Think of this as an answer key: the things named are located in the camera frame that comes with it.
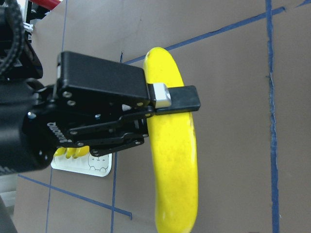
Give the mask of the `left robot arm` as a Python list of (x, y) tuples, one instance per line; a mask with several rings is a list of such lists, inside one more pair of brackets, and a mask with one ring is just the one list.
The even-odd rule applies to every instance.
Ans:
[(149, 81), (142, 68), (63, 51), (57, 81), (25, 38), (15, 0), (0, 7), (0, 173), (48, 167), (60, 148), (89, 147), (94, 157), (144, 143), (148, 119), (199, 110), (194, 86)]

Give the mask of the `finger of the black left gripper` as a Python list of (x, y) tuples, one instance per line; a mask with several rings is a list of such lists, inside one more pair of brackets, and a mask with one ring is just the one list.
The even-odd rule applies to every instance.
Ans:
[(150, 108), (156, 115), (195, 112), (201, 107), (195, 86), (185, 85), (172, 55), (151, 50), (143, 67), (72, 51), (58, 57), (57, 94), (83, 112), (130, 112)]
[(68, 129), (68, 147), (89, 147), (93, 156), (119, 152), (144, 144), (148, 114), (126, 114), (116, 120)]

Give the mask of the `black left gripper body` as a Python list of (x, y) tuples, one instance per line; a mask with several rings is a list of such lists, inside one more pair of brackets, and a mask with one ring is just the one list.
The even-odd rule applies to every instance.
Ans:
[(22, 131), (26, 136), (23, 170), (44, 169), (52, 162), (57, 148), (69, 148), (70, 128), (112, 121), (126, 114), (148, 114), (147, 118), (151, 115), (150, 108), (100, 114), (83, 112), (65, 105), (57, 92), (52, 92), (51, 87), (39, 89), (36, 93), (37, 100), (31, 104), (22, 123)]

